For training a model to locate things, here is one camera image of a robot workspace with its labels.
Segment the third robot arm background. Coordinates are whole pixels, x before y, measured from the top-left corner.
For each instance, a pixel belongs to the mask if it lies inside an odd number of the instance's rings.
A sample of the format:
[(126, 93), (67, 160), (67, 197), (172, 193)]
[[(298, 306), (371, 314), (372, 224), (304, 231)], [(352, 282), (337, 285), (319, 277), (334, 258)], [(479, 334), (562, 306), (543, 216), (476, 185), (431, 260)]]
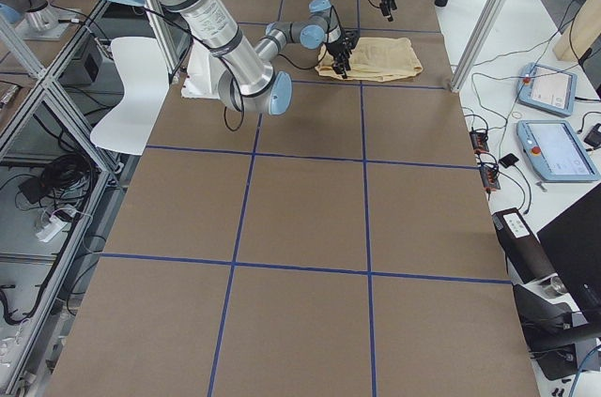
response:
[(25, 19), (37, 32), (58, 26), (58, 14), (48, 0), (1, 0), (1, 14), (9, 23)]

